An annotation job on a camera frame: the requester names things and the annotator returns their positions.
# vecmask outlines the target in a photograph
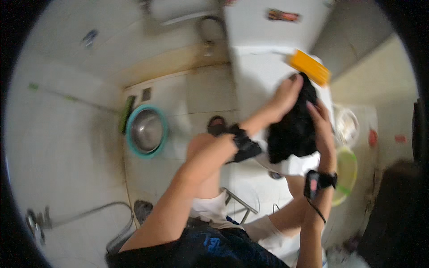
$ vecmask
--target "fingernail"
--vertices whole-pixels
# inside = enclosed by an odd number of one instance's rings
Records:
[[[289,79],[293,82],[296,79],[296,74],[294,73],[293,75],[289,76]]]

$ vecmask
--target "black watch strap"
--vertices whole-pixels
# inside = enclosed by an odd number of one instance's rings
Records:
[[[310,170],[307,173],[304,186],[304,195],[309,199],[314,199],[316,193],[320,189],[327,188],[329,186],[334,188],[337,185],[337,174],[320,173],[314,170]]]
[[[238,163],[262,153],[262,149],[259,144],[252,141],[249,136],[247,136],[246,131],[239,128],[238,124],[232,125],[228,129],[228,133],[234,134],[234,143],[239,149],[237,154],[234,156],[234,162]]]

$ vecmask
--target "metal stool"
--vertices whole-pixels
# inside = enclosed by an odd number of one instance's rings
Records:
[[[246,204],[243,200],[241,200],[240,198],[238,198],[235,194],[233,194],[232,192],[230,192],[227,188],[222,187],[221,189],[227,191],[228,197],[225,200],[225,205],[227,205],[230,202],[231,198],[234,198],[238,203],[240,203],[241,205],[243,205],[247,209],[246,214],[244,215],[244,217],[241,220],[240,224],[244,224],[244,222],[246,221],[246,219],[249,216],[250,212],[258,214],[258,211],[256,209],[254,209],[251,206],[249,206],[248,204]]]

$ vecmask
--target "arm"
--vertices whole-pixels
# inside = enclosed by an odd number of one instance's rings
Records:
[[[310,103],[307,104],[307,107],[314,122],[316,146],[320,152],[318,171],[323,173],[335,172],[337,159],[328,109],[319,100],[317,107]],[[331,186],[320,190],[313,200],[313,204],[319,209],[325,219],[328,219],[331,210],[333,194],[334,188]],[[301,228],[301,244],[299,246],[297,268],[322,267],[322,243],[320,236],[323,226],[324,223],[320,215],[307,203]]]
[[[240,128],[251,137],[262,128],[279,122],[295,105],[301,87],[300,75],[283,81],[275,96],[254,115],[241,122]],[[152,247],[179,239],[198,186],[237,151],[233,135],[224,134],[189,158],[176,172],[147,220],[123,245],[121,251]]]

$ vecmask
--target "metal bowl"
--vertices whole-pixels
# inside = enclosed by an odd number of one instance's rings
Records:
[[[154,109],[138,112],[131,121],[131,142],[142,154],[149,154],[161,143],[164,133],[161,116]]]

